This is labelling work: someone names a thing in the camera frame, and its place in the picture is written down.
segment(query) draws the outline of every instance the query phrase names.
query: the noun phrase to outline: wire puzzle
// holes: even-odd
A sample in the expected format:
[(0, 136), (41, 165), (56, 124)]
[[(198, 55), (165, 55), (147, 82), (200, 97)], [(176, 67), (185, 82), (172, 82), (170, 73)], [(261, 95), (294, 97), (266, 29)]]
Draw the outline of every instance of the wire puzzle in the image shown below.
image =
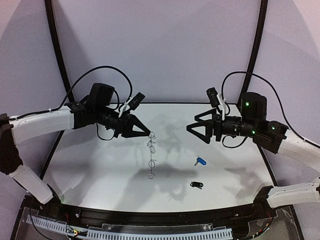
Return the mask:
[(149, 161), (150, 173), (148, 175), (148, 178), (153, 179), (155, 176), (155, 174), (153, 173), (153, 168), (156, 166), (156, 160), (152, 159), (152, 154), (156, 153), (156, 147), (155, 147), (156, 142), (154, 141), (156, 139), (155, 133), (152, 131), (148, 136), (148, 138), (150, 139), (149, 142), (146, 144), (150, 150), (150, 161)]

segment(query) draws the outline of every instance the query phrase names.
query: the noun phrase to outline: small black object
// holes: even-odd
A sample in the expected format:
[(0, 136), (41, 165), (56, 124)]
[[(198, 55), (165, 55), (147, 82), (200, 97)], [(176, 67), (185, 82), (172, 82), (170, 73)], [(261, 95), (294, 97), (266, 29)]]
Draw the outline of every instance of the small black object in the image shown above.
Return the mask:
[(202, 182), (197, 182), (197, 181), (192, 181), (190, 183), (190, 186), (193, 188), (198, 188), (198, 189), (202, 189), (202, 187), (204, 186), (204, 184)]
[(128, 105), (130, 106), (130, 109), (136, 110), (136, 108), (139, 106), (139, 104), (145, 97), (146, 96), (143, 95), (141, 92), (138, 92), (138, 94), (135, 95), (134, 98), (128, 103)]
[(220, 105), (220, 102), (217, 98), (218, 92), (215, 87), (209, 88), (206, 91), (206, 94), (210, 100), (211, 107), (216, 108)]

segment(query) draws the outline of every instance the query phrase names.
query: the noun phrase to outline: blue key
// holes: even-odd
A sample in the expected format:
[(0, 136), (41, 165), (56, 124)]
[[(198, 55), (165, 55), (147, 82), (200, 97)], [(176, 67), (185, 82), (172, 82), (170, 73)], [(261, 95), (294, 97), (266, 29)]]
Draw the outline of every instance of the blue key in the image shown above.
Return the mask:
[(201, 163), (202, 165), (207, 164), (207, 162), (205, 160), (203, 160), (201, 157), (197, 156), (196, 163), (194, 165), (196, 166), (198, 163)]

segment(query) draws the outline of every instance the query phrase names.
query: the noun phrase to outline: metal ring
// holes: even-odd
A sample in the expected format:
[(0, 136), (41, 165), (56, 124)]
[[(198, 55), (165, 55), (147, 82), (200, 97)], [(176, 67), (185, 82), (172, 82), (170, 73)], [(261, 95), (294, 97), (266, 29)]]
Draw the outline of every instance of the metal ring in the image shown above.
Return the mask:
[(148, 178), (149, 178), (149, 179), (153, 179), (154, 176), (155, 176), (155, 174), (154, 174), (153, 172), (151, 172), (151, 173), (149, 173)]

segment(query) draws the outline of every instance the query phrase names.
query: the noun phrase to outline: wiring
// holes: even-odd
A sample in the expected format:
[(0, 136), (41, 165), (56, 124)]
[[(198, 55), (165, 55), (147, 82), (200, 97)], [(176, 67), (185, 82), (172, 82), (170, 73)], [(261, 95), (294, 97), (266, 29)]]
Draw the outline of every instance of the wiring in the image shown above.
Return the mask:
[(100, 137), (100, 135), (99, 135), (99, 126), (98, 126), (98, 123), (95, 123), (95, 126), (96, 126), (96, 135), (98, 136), (98, 138), (99, 138), (100, 140), (110, 141), (110, 140), (112, 140), (112, 139), (115, 137), (115, 130), (113, 130), (113, 129), (111, 129), (111, 130), (113, 130), (113, 136), (112, 136), (110, 139), (104, 139), (104, 138)]
[(98, 70), (98, 69), (112, 69), (112, 70), (115, 70), (117, 71), (118, 73), (120, 73), (128, 82), (129, 84), (129, 87), (130, 87), (130, 93), (129, 93), (129, 96), (127, 98), (127, 101), (130, 99), (130, 97), (132, 96), (132, 92), (133, 92), (133, 86), (132, 86), (132, 83), (130, 81), (130, 79), (127, 77), (127, 75), (121, 71), (120, 69), (114, 67), (114, 66), (108, 66), (108, 65), (102, 65), (102, 66), (97, 66), (97, 67), (94, 67), (92, 69), (90, 69), (89, 71), (85, 72), (82, 76), (80, 76), (75, 82), (74, 84), (72, 84), (70, 90), (67, 92), (67, 94), (64, 96), (60, 106), (58, 107), (55, 107), (55, 108), (52, 108), (52, 109), (49, 109), (49, 110), (42, 110), (42, 111), (34, 111), (34, 112), (29, 112), (29, 113), (26, 113), (26, 114), (23, 114), (23, 115), (20, 115), (20, 116), (17, 116), (16, 118), (4, 118), (4, 119), (1, 119), (0, 122), (6, 122), (6, 121), (14, 121), (14, 120), (18, 120), (18, 119), (22, 119), (22, 118), (25, 118), (27, 116), (30, 116), (30, 115), (37, 115), (37, 114), (46, 114), (46, 113), (50, 113), (50, 112), (55, 112), (55, 111), (58, 111), (59, 109), (61, 109), (63, 107), (63, 105), (65, 104), (65, 101), (67, 100), (69, 94), (72, 92), (72, 90), (75, 88), (75, 86), (81, 81), (81, 79), (83, 79), (86, 75), (88, 75), (89, 73), (95, 71), (95, 70)]
[(264, 81), (265, 83), (267, 83), (267, 84), (272, 88), (272, 90), (273, 90), (276, 98), (278, 99), (278, 102), (279, 102), (279, 105), (280, 105), (280, 108), (281, 108), (281, 112), (282, 112), (284, 121), (285, 121), (286, 124), (289, 126), (289, 128), (292, 130), (292, 132), (294, 132), (294, 134), (295, 134), (298, 138), (302, 139), (302, 140), (305, 141), (306, 143), (311, 144), (311, 145), (313, 145), (314, 147), (320, 149), (320, 146), (319, 146), (319, 145), (317, 145), (317, 144), (315, 144), (315, 143), (313, 143), (313, 142), (305, 139), (305, 138), (304, 138), (303, 136), (301, 136), (296, 130), (294, 130), (294, 128), (291, 126), (291, 124), (289, 123), (289, 121), (288, 121), (288, 119), (287, 119), (287, 117), (286, 117), (286, 115), (285, 115), (284, 107), (283, 107), (283, 105), (282, 105), (282, 102), (281, 102), (281, 100), (280, 100), (280, 97), (279, 97), (276, 89), (274, 88), (274, 86), (273, 86), (268, 80), (266, 80), (266, 79), (263, 78), (262, 76), (259, 76), (259, 75), (255, 74), (255, 73), (251, 73), (251, 72), (247, 72), (247, 71), (233, 71), (233, 72), (229, 73), (229, 74), (224, 78), (224, 80), (223, 80), (223, 82), (222, 82), (222, 86), (221, 86), (221, 96), (222, 96), (222, 99), (224, 98), (224, 86), (225, 86), (225, 82), (226, 82), (226, 80), (227, 80), (231, 75), (234, 75), (234, 74), (249, 74), (249, 75), (255, 76), (255, 77), (261, 79), (262, 81)]
[(264, 226), (264, 228), (260, 229), (258, 232), (256, 232), (255, 234), (253, 234), (251, 236), (245, 236), (245, 237), (241, 237), (241, 238), (234, 237), (233, 240), (250, 240), (250, 239), (254, 239), (256, 237), (263, 235), (266, 231), (268, 231), (270, 229), (270, 225), (274, 220), (274, 217), (271, 217), (269, 212), (267, 212), (267, 215), (270, 218), (270, 221)]
[(43, 235), (43, 234), (38, 230), (38, 228), (36, 227), (36, 225), (35, 225), (35, 223), (34, 223), (34, 220), (33, 220), (33, 218), (32, 218), (31, 207), (29, 207), (29, 215), (30, 215), (30, 220), (31, 220), (31, 223), (32, 223), (32, 226), (33, 226), (34, 230), (36, 230), (37, 233), (40, 234), (40, 235), (41, 235), (42, 237), (44, 237), (45, 239), (54, 240), (54, 239), (52, 239), (52, 238), (50, 238), (50, 237), (47, 237), (47, 236)]
[(238, 147), (240, 147), (242, 144), (244, 144), (245, 143), (245, 141), (247, 140), (247, 136), (242, 140), (242, 142), (240, 142), (238, 145), (236, 145), (236, 146), (227, 146), (227, 145), (225, 145), (225, 138), (226, 137), (232, 137), (231, 135), (226, 135), (226, 136), (224, 136), (223, 138), (222, 138), (222, 145), (225, 147), (225, 148), (227, 148), (227, 149), (236, 149), (236, 148), (238, 148)]
[[(29, 207), (29, 215), (30, 215), (30, 220), (31, 220), (31, 223), (32, 223), (32, 226), (33, 226), (34, 230), (36, 230), (38, 232), (38, 234), (40, 234), (43, 238), (48, 239), (48, 240), (54, 240), (54, 239), (52, 239), (50, 237), (45, 236), (36, 227), (35, 222), (34, 222), (34, 220), (32, 218), (31, 207)], [(72, 228), (69, 225), (69, 215), (68, 215), (68, 213), (63, 214), (59, 219), (55, 220), (55, 222), (59, 221), (62, 217), (66, 217), (66, 226), (68, 228), (70, 228), (73, 231), (73, 233), (75, 234), (74, 236), (71, 236), (71, 237), (69, 237), (68, 235), (65, 235), (68, 239), (72, 239), (73, 240), (73, 239), (77, 239), (78, 236), (84, 236), (84, 234), (87, 235), (88, 231), (78, 232), (78, 231), (76, 231), (74, 228)]]

